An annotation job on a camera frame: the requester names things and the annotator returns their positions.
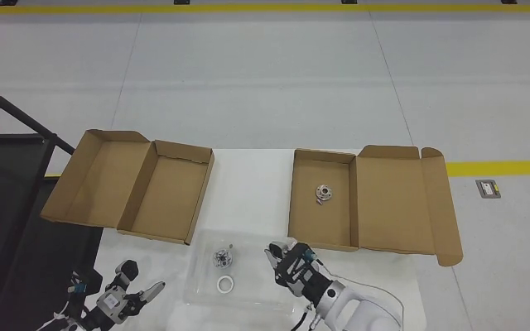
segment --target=small sign on floor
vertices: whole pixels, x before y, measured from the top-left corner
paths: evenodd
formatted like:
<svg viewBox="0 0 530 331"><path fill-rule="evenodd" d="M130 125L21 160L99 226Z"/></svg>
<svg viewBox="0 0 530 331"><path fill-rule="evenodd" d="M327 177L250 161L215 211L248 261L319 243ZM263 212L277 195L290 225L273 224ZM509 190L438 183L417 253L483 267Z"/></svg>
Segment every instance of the small sign on floor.
<svg viewBox="0 0 530 331"><path fill-rule="evenodd" d="M476 180L480 196L484 199L499 199L500 192L495 180Z"/></svg>

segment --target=cardboard box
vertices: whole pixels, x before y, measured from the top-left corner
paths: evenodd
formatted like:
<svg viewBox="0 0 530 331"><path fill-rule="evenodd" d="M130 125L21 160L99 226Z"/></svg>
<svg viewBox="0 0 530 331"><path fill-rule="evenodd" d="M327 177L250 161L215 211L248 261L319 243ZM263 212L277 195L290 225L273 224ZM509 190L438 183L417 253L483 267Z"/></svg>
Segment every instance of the cardboard box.
<svg viewBox="0 0 530 331"><path fill-rule="evenodd" d="M322 205L316 187L333 193ZM433 148L366 146L358 156L296 150L289 237L313 247L436 254L462 260L443 155Z"/></svg>
<svg viewBox="0 0 530 331"><path fill-rule="evenodd" d="M213 165L209 148L88 130L41 216L190 244Z"/></svg>

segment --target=gray floor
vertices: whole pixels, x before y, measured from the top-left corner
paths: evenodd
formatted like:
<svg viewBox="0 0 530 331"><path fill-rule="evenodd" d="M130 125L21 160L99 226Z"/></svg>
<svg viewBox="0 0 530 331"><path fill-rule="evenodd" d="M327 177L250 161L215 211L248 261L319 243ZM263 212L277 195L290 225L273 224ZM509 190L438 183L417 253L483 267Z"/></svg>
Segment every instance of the gray floor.
<svg viewBox="0 0 530 331"><path fill-rule="evenodd" d="M530 158L530 21L491 14L0 17L1 94L87 128L220 148L433 146ZM0 132L24 132L0 113ZM57 152L49 172L68 161ZM417 257L430 331L526 330L528 177L451 179L464 260Z"/></svg>

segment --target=white table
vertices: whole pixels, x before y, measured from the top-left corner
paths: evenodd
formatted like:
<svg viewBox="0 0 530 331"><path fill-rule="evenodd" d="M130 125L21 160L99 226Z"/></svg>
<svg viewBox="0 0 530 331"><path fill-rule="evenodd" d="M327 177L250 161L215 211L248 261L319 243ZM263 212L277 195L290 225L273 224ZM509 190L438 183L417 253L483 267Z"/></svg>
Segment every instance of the white table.
<svg viewBox="0 0 530 331"><path fill-rule="evenodd" d="M258 229L262 235L286 236L293 150L214 150L214 153L214 169L196 231L211 228L255 233ZM291 316L279 317L221 307L186 305L182 293L192 248L193 243L187 247L121 235L114 229L104 230L94 266L104 277L104 285L113 279L114 268L126 259L136 261L140 270L137 279L129 286L129 293L145 290L156 281L167 283L164 291L137 317L129 318L113 330L287 331L301 317L307 302L294 296L295 312ZM412 257L369 250L316 252L335 274L393 292L405 305L405 329L425 330L426 318ZM356 285L352 287L364 294L388 298L380 292ZM97 297L92 295L87 299L90 309ZM388 302L400 311L399 305L392 299ZM348 311L353 308L354 305L347 306ZM307 329L311 318L308 316L301 330ZM317 330L328 328L320 323Z"/></svg>

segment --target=clear plastic tray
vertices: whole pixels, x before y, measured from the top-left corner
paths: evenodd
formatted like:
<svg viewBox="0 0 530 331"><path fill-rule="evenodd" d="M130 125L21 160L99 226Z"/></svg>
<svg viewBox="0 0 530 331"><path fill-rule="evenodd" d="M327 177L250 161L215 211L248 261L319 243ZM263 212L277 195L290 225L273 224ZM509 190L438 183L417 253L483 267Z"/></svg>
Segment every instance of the clear plastic tray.
<svg viewBox="0 0 530 331"><path fill-rule="evenodd" d="M275 240L286 239L213 230L196 233L184 290L185 302L292 314L294 296L276 284L274 271L263 251ZM232 264L216 267L214 253L230 244L233 245ZM228 294L217 289L217 280L225 275L234 279L234 288Z"/></svg>

